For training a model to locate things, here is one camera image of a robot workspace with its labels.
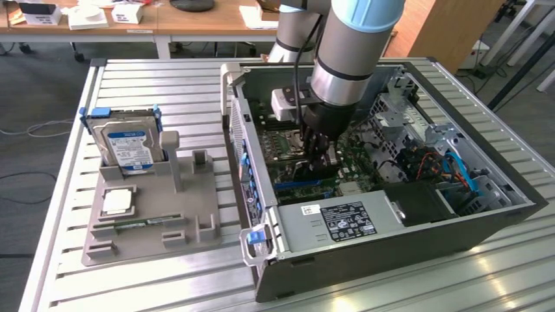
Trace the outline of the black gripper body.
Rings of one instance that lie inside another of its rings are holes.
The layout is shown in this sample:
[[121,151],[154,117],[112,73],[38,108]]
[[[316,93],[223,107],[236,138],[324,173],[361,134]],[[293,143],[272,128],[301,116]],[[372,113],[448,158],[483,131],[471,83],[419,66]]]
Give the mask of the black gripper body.
[[303,114],[304,138],[323,135],[329,141],[337,140],[345,132],[356,105],[337,106],[325,102],[309,104]]

